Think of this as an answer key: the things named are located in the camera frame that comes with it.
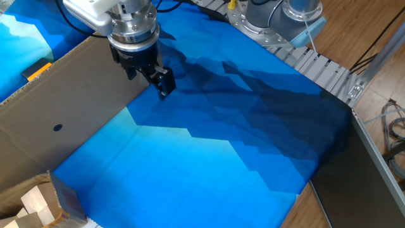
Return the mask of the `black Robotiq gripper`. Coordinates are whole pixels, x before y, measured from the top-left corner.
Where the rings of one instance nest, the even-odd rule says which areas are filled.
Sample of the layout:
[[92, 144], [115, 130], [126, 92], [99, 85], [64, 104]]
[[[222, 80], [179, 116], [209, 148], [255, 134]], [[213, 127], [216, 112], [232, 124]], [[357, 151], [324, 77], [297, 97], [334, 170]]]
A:
[[109, 44], [115, 63], [119, 63], [126, 71], [129, 80], [139, 78], [141, 86], [152, 85], [160, 100], [164, 100], [177, 87], [173, 70], [170, 67], [160, 67], [158, 63], [158, 44], [136, 52], [127, 52]]

